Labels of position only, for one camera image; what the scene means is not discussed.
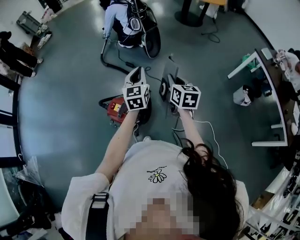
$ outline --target woman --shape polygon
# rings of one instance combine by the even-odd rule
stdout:
[[[31,68],[42,63],[43,59],[37,59],[35,56],[16,47],[8,41],[10,37],[11,32],[0,32],[0,59],[6,63],[11,70],[26,77],[34,77],[36,73]],[[26,63],[31,68],[23,65],[18,60]]]
[[[109,193],[107,239],[236,236],[248,211],[245,185],[214,159],[189,111],[179,113],[189,139],[189,147],[183,149],[144,141],[128,150],[138,111],[127,114],[96,172],[71,180],[62,208],[62,225],[71,237],[85,239],[91,199],[101,191]]]
[[[121,47],[132,48],[141,45],[141,29],[137,20],[129,20],[128,8],[131,0],[112,0],[105,9],[104,37],[109,38],[112,28],[118,34],[118,44]]]

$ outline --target power cord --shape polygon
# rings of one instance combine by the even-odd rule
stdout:
[[[216,26],[216,30],[213,31],[213,32],[205,32],[205,33],[201,33],[202,36],[204,35],[207,35],[208,36],[208,39],[209,41],[213,42],[213,43],[220,43],[221,40],[219,39],[219,37],[215,34],[215,33],[218,33],[219,32],[219,29],[218,29],[218,26],[217,26],[217,23],[216,23],[216,19],[215,19],[215,15],[217,13],[218,9],[215,11],[213,17],[212,17],[212,21],[213,23],[215,24]]]
[[[122,62],[125,62],[126,66],[128,66],[128,67],[130,67],[130,68],[135,68],[135,65],[134,65],[133,63],[124,61],[124,60],[120,57],[120,50],[119,50],[119,48],[118,48],[118,43],[116,43],[116,47],[117,47],[117,49],[118,49],[118,58],[119,58]],[[151,70],[151,67],[149,67],[149,66],[145,68],[145,73],[146,73],[146,75],[147,75],[148,77],[150,77],[150,78],[153,78],[153,79],[158,80],[158,81],[161,82],[160,79],[158,79],[158,78],[156,78],[156,77],[153,77],[153,76],[151,76],[151,75],[148,73],[148,71],[150,71],[150,70]]]
[[[180,118],[180,117],[177,118],[175,127],[172,128],[172,131],[173,131],[174,134],[176,134],[176,132],[184,132],[184,129],[176,129],[179,118]],[[211,127],[211,130],[212,130],[212,134],[213,134],[213,136],[214,136],[214,140],[215,140],[215,142],[216,142],[216,144],[217,144],[217,153],[218,153],[219,157],[222,158],[222,160],[224,161],[224,163],[225,163],[225,165],[226,165],[226,168],[228,169],[228,165],[227,165],[225,159],[224,159],[224,158],[221,156],[221,154],[220,154],[220,146],[219,146],[218,142],[216,141],[216,136],[215,136],[215,132],[214,132],[214,129],[213,129],[213,127],[212,127],[212,124],[211,124],[210,122],[208,122],[208,121],[196,121],[196,120],[193,120],[193,121],[194,121],[194,122],[199,122],[199,123],[209,123],[209,125],[210,125],[210,127]]]
[[[137,138],[135,136],[135,131],[139,128],[139,125],[136,123],[133,128],[135,128],[135,129],[133,130],[133,134],[132,135],[133,135],[133,138],[135,139],[135,142],[137,143]]]
[[[151,70],[151,67],[149,67],[149,66],[145,68],[145,73],[146,73],[146,75],[147,75],[148,77],[151,77],[151,78],[153,78],[153,79],[158,80],[158,81],[161,82],[160,79],[158,79],[158,78],[156,78],[156,77],[153,77],[153,76],[151,76],[151,75],[148,73],[148,71],[150,71],[150,70]]]

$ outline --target flower graphic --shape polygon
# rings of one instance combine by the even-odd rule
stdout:
[[[153,183],[157,183],[157,182],[162,182],[166,177],[167,176],[161,172],[161,169],[158,169],[148,179],[150,180],[150,182],[153,181]]]

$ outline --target sneaker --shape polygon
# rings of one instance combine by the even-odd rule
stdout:
[[[142,140],[143,142],[150,142],[152,139],[149,136],[145,136],[144,139]]]
[[[118,42],[118,44],[119,44],[121,47],[126,47],[126,48],[132,48],[132,47],[133,47],[133,45],[131,45],[131,46],[126,46],[126,45],[121,44],[120,42]]]

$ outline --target white cable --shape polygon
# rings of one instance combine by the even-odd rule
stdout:
[[[135,142],[137,143],[137,138],[135,137],[135,131],[139,128],[139,125],[136,123],[135,125],[134,125],[134,127],[136,126],[136,129],[135,130],[133,130],[133,138],[135,139]]]
[[[208,122],[208,121],[196,121],[196,120],[193,120],[193,121],[194,122],[199,122],[199,123],[209,123],[210,124],[211,130],[212,130],[212,134],[214,135],[214,140],[215,140],[215,142],[217,144],[217,153],[220,156],[220,158],[223,159],[223,161],[224,161],[224,163],[226,165],[226,168],[228,169],[228,165],[227,165],[225,159],[220,155],[220,146],[219,146],[218,142],[216,141],[215,132],[214,132],[214,129],[212,128],[212,124],[210,122]]]
[[[172,130],[174,130],[175,132],[184,132],[184,129],[175,129],[175,128],[172,128]]]

